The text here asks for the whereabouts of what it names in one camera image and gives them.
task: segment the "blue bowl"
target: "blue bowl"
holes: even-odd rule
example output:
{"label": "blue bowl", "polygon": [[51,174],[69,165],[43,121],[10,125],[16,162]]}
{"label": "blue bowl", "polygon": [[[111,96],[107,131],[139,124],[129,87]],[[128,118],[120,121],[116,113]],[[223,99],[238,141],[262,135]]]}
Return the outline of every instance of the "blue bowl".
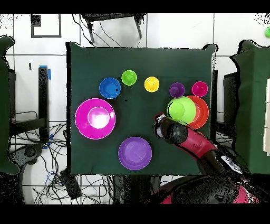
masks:
{"label": "blue bowl", "polygon": [[116,98],[120,94],[120,91],[120,83],[115,78],[105,78],[99,85],[99,92],[106,99]]}

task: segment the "pink plate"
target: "pink plate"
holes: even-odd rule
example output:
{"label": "pink plate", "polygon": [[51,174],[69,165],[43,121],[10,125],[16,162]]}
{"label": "pink plate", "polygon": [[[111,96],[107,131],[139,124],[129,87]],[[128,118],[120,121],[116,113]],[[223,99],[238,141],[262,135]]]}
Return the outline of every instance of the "pink plate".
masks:
{"label": "pink plate", "polygon": [[115,125],[115,112],[103,99],[88,99],[76,110],[75,124],[86,138],[102,139],[109,135]]}

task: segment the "table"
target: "table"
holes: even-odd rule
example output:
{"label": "table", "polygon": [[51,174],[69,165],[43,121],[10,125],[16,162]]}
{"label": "table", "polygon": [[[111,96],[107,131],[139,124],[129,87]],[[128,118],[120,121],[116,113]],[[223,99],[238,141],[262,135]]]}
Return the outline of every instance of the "table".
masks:
{"label": "table", "polygon": [[[71,64],[71,174],[199,174],[196,161],[188,153],[154,135],[154,116],[166,112],[172,99],[169,87],[174,82],[183,83],[185,96],[189,96],[191,86],[196,81],[204,81],[209,91],[203,99],[210,105],[214,44],[203,50],[189,50],[81,48],[69,42],[67,48],[70,48],[67,61]],[[121,81],[126,70],[137,74],[133,86],[126,86]],[[160,81],[160,87],[154,93],[147,92],[143,85],[149,76]],[[106,77],[116,78],[121,83],[120,95],[115,99],[105,99],[115,111],[116,124],[106,138],[91,140],[79,133],[74,116],[77,107],[85,100],[104,99],[99,93],[99,84]],[[198,131],[209,137],[209,119]],[[152,148],[152,160],[142,170],[128,170],[118,159],[120,144],[131,136],[144,138]]]}

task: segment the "yellow bowl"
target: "yellow bowl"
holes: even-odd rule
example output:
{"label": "yellow bowl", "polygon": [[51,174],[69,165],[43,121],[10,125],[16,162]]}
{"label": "yellow bowl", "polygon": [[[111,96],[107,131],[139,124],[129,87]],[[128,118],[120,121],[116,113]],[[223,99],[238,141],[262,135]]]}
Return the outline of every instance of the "yellow bowl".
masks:
{"label": "yellow bowl", "polygon": [[156,92],[159,88],[159,80],[156,77],[148,77],[144,81],[144,87],[148,92]]}

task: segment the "white tiled floor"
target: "white tiled floor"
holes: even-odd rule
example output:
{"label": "white tiled floor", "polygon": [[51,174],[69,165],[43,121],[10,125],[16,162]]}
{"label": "white tiled floor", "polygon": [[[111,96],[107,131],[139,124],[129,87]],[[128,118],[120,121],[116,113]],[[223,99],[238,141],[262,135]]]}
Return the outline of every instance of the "white tiled floor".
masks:
{"label": "white tiled floor", "polygon": [[[224,111],[223,100],[223,77],[228,73],[236,71],[236,67],[229,58],[238,50],[239,42],[243,39],[252,39],[262,46],[270,45],[270,39],[266,38],[264,31],[269,26],[268,21],[260,18],[261,14],[148,14],[141,24],[142,39],[132,17],[115,20],[102,21],[101,25],[105,32],[118,42],[120,46],[139,48],[195,48],[201,49],[206,44],[216,43],[219,47],[216,57],[216,69],[218,70],[218,105],[220,112]],[[57,35],[59,23],[57,14],[42,14],[42,26],[34,28],[35,35]],[[16,111],[23,112],[34,110],[38,112],[37,101],[37,71],[38,67],[47,65],[51,69],[51,80],[49,81],[49,120],[50,126],[66,121],[66,41],[73,41],[82,46],[91,46],[85,20],[82,22],[78,14],[74,14],[76,22],[71,14],[61,14],[62,38],[31,38],[30,15],[0,15],[0,35],[8,35],[15,39],[14,47],[7,51],[6,60],[9,67],[17,73],[16,81]],[[109,46],[118,46],[102,31],[100,23],[94,22],[94,32],[100,36]],[[97,35],[94,34],[96,46],[107,46]],[[218,120],[222,121],[222,114],[217,114]],[[17,119],[31,119],[34,114],[18,115]],[[64,139],[62,132],[57,138]],[[51,155],[48,150],[43,150],[48,170],[52,170]],[[58,155],[57,161],[60,170],[66,167],[66,156]],[[36,198],[35,188],[38,192],[43,189],[47,179],[45,163],[41,157],[33,166],[27,166],[23,178],[23,191],[26,203],[32,204]],[[100,175],[88,175],[88,181],[99,186]],[[172,181],[178,176],[163,176],[161,181]],[[79,184],[85,195],[96,194],[99,187],[90,186],[85,175],[79,176]],[[108,202],[108,194],[102,202]],[[85,199],[84,204],[94,203],[91,199]]]}

